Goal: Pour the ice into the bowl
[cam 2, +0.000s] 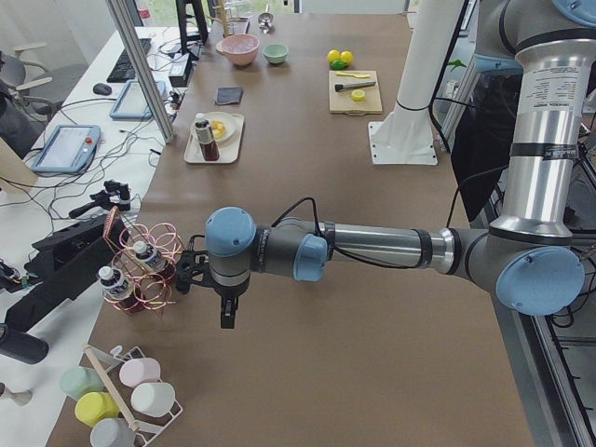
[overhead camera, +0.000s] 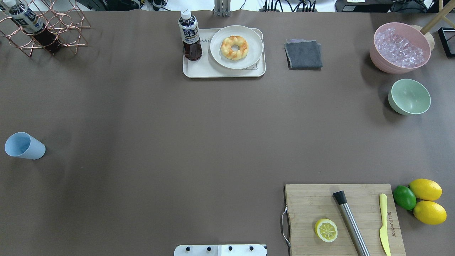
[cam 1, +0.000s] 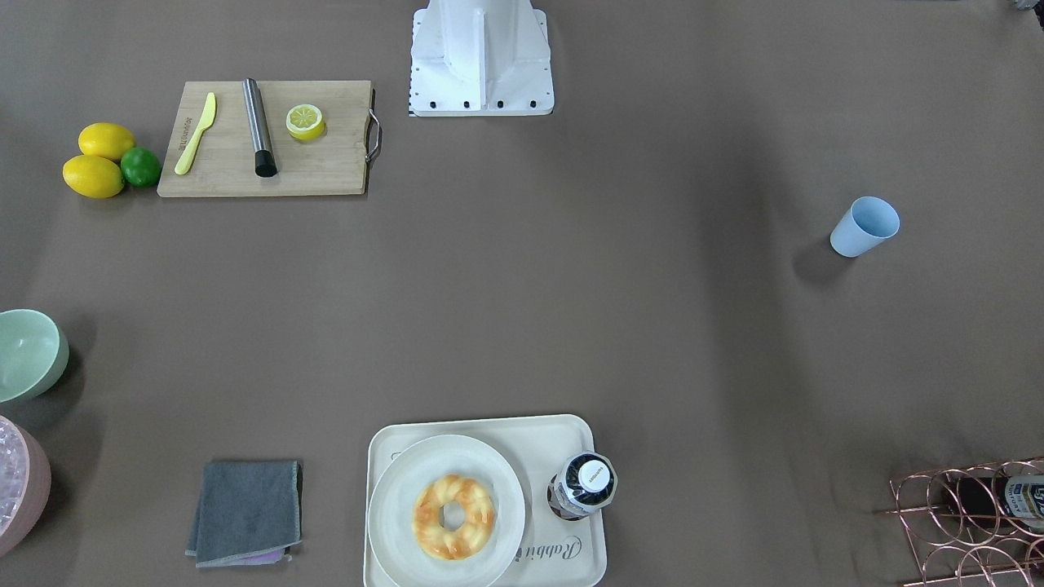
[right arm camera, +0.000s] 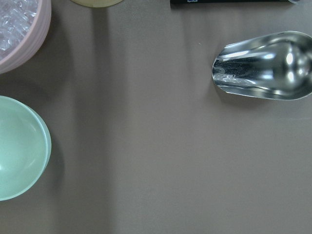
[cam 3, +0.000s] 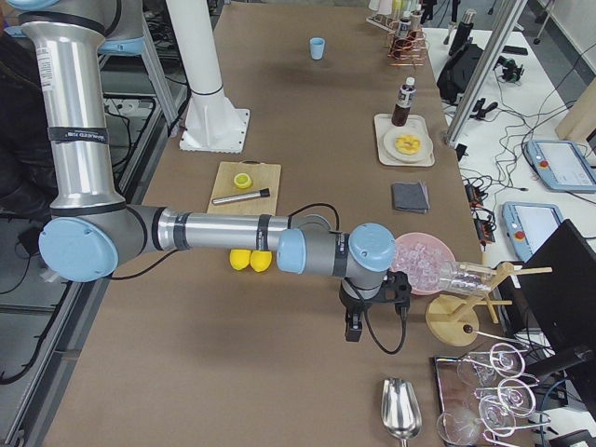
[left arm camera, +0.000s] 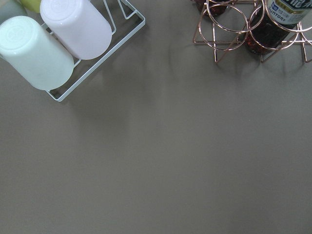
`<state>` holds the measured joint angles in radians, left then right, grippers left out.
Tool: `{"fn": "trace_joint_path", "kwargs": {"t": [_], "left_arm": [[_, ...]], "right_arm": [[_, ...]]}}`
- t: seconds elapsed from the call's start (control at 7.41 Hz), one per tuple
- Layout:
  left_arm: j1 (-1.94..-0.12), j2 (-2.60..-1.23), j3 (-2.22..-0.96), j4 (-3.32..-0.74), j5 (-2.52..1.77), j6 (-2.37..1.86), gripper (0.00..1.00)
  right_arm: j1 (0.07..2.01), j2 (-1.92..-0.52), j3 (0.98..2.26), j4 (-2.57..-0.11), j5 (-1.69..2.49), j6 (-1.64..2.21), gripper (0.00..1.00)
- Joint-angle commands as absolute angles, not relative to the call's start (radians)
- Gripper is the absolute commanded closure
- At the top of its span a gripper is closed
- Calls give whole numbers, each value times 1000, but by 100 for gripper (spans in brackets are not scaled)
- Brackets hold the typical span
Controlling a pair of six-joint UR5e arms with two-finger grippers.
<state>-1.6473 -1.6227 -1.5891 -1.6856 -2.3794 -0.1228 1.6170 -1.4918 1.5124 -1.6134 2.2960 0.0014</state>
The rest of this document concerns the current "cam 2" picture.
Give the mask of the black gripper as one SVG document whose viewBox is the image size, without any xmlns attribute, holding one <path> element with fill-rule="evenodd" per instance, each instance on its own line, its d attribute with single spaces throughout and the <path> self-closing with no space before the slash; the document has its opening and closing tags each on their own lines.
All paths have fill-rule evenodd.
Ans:
<svg viewBox="0 0 596 447">
<path fill-rule="evenodd" d="M 221 328 L 234 328 L 238 308 L 238 297 L 246 292 L 246 283 L 242 282 L 234 286 L 225 286 L 216 283 L 214 285 L 214 290 L 222 298 L 220 313 Z"/>
</svg>

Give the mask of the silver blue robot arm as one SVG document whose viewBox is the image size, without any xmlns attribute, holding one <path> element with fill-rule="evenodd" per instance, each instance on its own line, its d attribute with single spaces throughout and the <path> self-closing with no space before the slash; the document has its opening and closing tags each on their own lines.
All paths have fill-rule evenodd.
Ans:
<svg viewBox="0 0 596 447">
<path fill-rule="evenodd" d="M 257 225 L 243 209 L 219 209 L 206 222 L 205 279 L 220 295 L 223 328 L 234 327 L 252 273 L 317 281 L 336 254 L 386 268 L 433 268 L 530 316 L 556 313 L 575 300 L 585 274 L 563 213 L 595 60 L 595 5 L 485 1 L 477 51 L 489 60 L 514 60 L 522 69 L 498 218 L 485 230 L 428 232 L 305 222 L 288 214 Z"/>
</svg>

